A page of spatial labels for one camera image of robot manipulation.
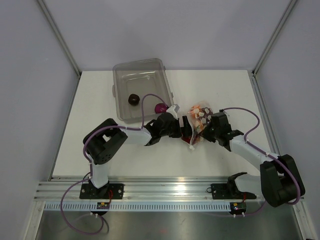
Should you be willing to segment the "clear zip top bag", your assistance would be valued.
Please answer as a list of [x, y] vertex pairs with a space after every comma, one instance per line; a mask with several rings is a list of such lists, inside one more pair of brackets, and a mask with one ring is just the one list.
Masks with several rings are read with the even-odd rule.
[[191, 127], [191, 136], [185, 141], [191, 150], [204, 141], [201, 132], [209, 125], [212, 114], [213, 110], [207, 101], [200, 101], [187, 111], [186, 117]]

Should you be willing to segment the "fake purple onion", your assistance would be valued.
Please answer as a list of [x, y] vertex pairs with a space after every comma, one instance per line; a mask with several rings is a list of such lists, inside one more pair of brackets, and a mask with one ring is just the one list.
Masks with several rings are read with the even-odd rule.
[[168, 106], [164, 103], [158, 103], [156, 104], [155, 108], [154, 108], [154, 112], [156, 114], [162, 114], [165, 113], [168, 109]]

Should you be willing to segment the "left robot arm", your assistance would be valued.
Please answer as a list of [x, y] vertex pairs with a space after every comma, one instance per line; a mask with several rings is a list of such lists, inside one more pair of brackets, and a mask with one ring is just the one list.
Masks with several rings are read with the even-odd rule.
[[118, 152], [124, 145], [152, 146], [161, 138], [190, 140], [193, 127], [187, 116], [182, 119], [165, 112], [149, 121], [141, 128], [122, 126], [108, 118], [88, 133], [83, 143], [83, 155], [90, 164], [88, 180], [81, 186], [79, 198], [83, 200], [110, 199], [116, 190], [121, 190], [120, 183], [110, 183], [108, 163], [112, 158], [119, 158]]

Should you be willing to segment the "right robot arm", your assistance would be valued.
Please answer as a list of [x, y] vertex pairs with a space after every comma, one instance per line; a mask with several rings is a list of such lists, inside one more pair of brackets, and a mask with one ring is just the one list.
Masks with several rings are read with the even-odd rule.
[[226, 190], [230, 197], [239, 198], [245, 194], [262, 196], [269, 205], [276, 208], [283, 204], [295, 205], [306, 193], [292, 156], [278, 155], [255, 145], [247, 134], [232, 129], [224, 112], [211, 115], [209, 125], [201, 135], [207, 141], [218, 143], [242, 157], [259, 170], [258, 176], [247, 172], [229, 176]]

